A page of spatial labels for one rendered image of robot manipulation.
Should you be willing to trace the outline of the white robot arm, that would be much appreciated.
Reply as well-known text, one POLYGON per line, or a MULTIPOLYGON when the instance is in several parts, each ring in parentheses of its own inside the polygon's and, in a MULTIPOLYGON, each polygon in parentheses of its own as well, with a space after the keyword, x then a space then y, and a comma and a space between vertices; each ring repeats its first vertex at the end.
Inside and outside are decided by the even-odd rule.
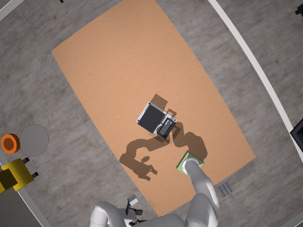
MULTIPOLYGON (((176 214, 168 214, 150 219, 132 227, 217 227, 219 220, 219 200, 211 179, 199 167, 195 158, 187 158, 182 169, 188 175, 196 195, 193 197, 184 223, 176 214)), ((120 210, 100 201, 93 208, 89 227, 127 227, 120 210)))

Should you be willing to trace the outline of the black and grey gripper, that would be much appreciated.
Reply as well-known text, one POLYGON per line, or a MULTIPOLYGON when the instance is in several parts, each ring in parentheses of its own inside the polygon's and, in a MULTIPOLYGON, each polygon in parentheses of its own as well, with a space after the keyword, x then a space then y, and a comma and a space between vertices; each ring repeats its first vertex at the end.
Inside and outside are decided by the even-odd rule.
POLYGON ((129 208, 129 211, 128 211, 128 215, 126 215, 126 209, 119 209, 120 212, 122 213, 123 217, 124 217, 124 220, 125 220, 125 223, 126 223, 126 226, 127 227, 132 227, 134 226, 135 224, 137 224, 137 222, 144 222, 146 220, 138 220, 136 215, 142 215, 143 213, 143 210, 136 210, 136 209, 133 209, 133 208, 129 208))

